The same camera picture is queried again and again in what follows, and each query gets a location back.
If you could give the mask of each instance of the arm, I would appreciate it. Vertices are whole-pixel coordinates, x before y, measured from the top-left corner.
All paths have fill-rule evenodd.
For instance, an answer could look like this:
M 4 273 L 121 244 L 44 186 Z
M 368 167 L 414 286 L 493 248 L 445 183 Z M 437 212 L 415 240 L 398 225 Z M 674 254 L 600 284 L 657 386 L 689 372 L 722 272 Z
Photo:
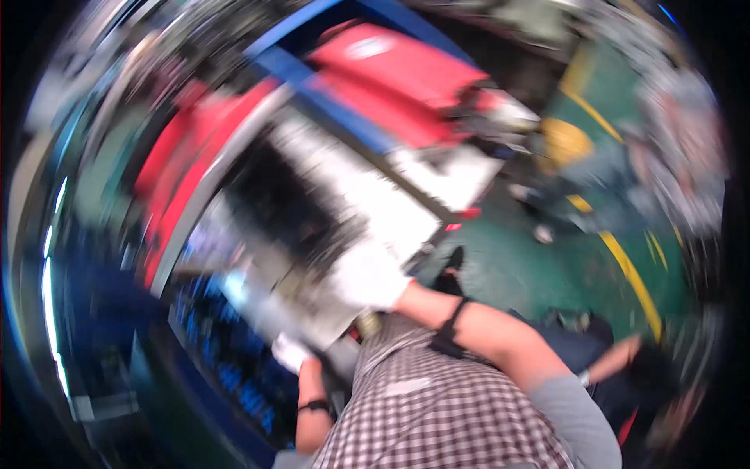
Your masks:
M 589 367 L 587 370 L 589 372 L 589 383 L 598 383 L 624 369 L 633 363 L 633 359 L 640 349 L 640 335 L 631 335 L 617 342 Z
M 457 296 L 411 282 L 394 310 L 430 329 L 439 329 L 460 301 Z M 464 306 L 455 329 L 457 344 L 490 360 L 524 392 L 550 378 L 572 376 L 538 332 L 502 311 L 471 302 Z
M 323 387 L 323 367 L 317 359 L 306 359 L 299 368 L 299 404 L 326 399 Z M 333 420 L 324 410 L 300 410 L 297 414 L 295 446 L 299 454 L 313 454 L 326 441 Z

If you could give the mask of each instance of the green floor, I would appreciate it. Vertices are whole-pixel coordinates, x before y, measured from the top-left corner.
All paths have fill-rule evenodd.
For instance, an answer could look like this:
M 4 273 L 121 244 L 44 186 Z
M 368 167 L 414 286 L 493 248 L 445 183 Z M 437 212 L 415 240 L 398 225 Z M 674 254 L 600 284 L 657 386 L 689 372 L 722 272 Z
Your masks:
M 607 123 L 616 128 L 637 121 L 633 91 L 638 77 L 609 45 L 582 47 L 586 50 L 577 59 L 575 91 L 588 106 L 560 92 L 546 114 L 579 127 L 597 146 L 614 138 Z M 481 207 L 480 219 L 465 223 L 427 263 L 419 276 L 422 283 L 434 278 L 456 245 L 464 245 L 460 281 L 466 294 L 497 308 L 514 308 L 528 318 L 540 317 L 551 306 L 591 308 L 622 338 L 632 332 L 651 333 L 660 321 L 679 318 L 692 306 L 672 230 L 618 235 L 618 261 L 618 250 L 596 234 L 562 238 L 552 245 L 536 243 L 530 236 L 532 221 L 509 199 L 500 180 Z

